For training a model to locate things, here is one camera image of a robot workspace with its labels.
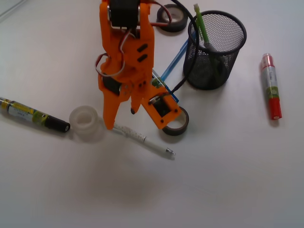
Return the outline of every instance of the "white table surface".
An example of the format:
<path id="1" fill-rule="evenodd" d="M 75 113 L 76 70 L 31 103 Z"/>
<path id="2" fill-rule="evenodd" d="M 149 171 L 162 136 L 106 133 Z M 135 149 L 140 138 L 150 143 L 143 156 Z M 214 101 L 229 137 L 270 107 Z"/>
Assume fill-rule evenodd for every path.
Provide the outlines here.
<path id="1" fill-rule="evenodd" d="M 29 0 L 0 23 L 0 96 L 68 121 L 90 105 L 102 114 L 94 69 L 103 52 L 99 0 Z M 183 3 L 193 12 L 196 0 Z M 166 143 L 176 160 L 112 132 L 83 141 L 0 117 L 2 228 L 304 227 L 304 29 L 302 0 L 200 1 L 247 29 L 230 78 L 176 93 L 189 113 L 181 137 L 157 130 L 141 107 L 117 122 Z M 155 19 L 153 7 L 151 19 Z M 161 75 L 187 38 L 155 31 Z M 283 119 L 269 121 L 258 65 L 275 59 Z M 166 81 L 182 78 L 183 60 Z"/>

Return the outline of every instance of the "tape roll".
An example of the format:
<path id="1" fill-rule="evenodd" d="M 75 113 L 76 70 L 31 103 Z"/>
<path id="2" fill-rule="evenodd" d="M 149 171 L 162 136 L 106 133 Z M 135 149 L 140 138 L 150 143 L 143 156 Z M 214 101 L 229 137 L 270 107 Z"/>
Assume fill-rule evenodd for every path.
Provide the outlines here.
<path id="1" fill-rule="evenodd" d="M 170 12 L 170 14 L 172 15 L 172 23 L 169 24 L 168 26 L 162 26 L 160 28 L 167 32 L 183 31 L 186 28 L 188 22 L 187 13 L 182 8 L 178 7 L 175 4 L 167 4 L 164 7 L 166 7 Z M 169 22 L 168 15 L 163 8 L 160 8 L 157 11 L 156 21 L 159 23 Z"/>
<path id="2" fill-rule="evenodd" d="M 183 134 L 187 130 L 189 124 L 189 115 L 184 108 L 180 107 L 180 109 L 182 110 L 182 113 L 179 117 L 176 118 L 175 121 L 182 123 L 182 126 L 177 128 L 166 126 L 162 129 L 162 131 L 165 132 L 167 135 L 178 136 Z"/>

